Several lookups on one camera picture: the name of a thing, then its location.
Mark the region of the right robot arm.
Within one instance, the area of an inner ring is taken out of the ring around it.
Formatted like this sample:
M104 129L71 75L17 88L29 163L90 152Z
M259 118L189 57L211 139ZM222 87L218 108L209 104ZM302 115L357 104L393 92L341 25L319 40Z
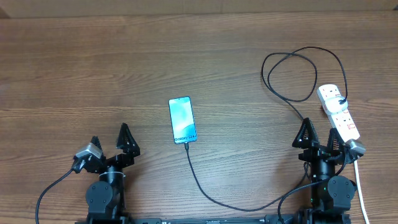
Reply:
M311 120L305 118L292 146L303 149L298 158L310 165L312 205L300 208L292 222L350 223L345 212L351 208L357 185L340 175L351 162L351 152L337 129L330 129L328 144L322 146Z

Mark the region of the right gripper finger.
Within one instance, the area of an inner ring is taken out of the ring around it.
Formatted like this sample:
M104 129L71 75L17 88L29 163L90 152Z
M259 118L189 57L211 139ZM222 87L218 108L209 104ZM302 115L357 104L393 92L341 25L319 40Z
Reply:
M345 142L342 140L338 130L331 128L328 136L328 142L326 145L327 152L343 152L345 149Z
M318 135L312 121L310 118L305 118L292 143L292 147L310 149L312 147L318 147L319 144Z

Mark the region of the blue Galaxy smartphone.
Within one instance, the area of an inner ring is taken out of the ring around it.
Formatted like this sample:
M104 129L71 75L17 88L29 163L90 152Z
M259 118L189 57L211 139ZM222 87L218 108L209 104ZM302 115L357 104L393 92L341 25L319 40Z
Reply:
M175 144L197 140L197 130L189 96L169 100L170 119Z

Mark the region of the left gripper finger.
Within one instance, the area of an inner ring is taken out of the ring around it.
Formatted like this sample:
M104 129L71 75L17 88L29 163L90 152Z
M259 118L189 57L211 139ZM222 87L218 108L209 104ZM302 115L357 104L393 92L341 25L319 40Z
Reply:
M91 152L103 152L98 136L93 136L90 141Z
M130 129L126 123L121 125L119 136L116 142L116 149L120 149L123 153L132 157L139 156L141 154L140 148L133 138Z

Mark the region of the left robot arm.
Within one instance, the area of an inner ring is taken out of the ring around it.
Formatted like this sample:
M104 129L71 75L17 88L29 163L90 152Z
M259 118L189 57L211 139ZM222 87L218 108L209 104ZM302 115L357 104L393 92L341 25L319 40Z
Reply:
M88 214L86 223L133 223L126 212L124 194L124 168L134 165L134 158L140 155L140 148L126 123L121 125L116 149L122 153L107 158L103 154L97 136L82 147L73 157L75 172L85 169L98 174L99 181L91 184L86 191Z

